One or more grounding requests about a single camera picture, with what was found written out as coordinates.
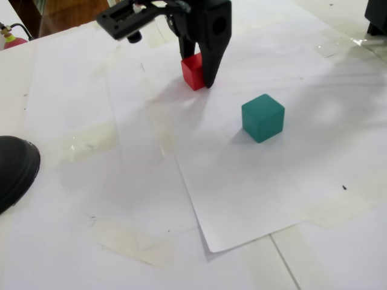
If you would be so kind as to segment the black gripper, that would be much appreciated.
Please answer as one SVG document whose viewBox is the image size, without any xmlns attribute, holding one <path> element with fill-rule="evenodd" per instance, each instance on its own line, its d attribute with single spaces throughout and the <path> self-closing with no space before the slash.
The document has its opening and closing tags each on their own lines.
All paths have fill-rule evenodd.
<svg viewBox="0 0 387 290">
<path fill-rule="evenodd" d="M 180 55 L 194 55 L 199 45 L 203 80 L 211 88 L 231 36 L 230 1 L 186 1 L 186 8 L 167 16 L 167 24 L 178 37 Z"/>
</svg>

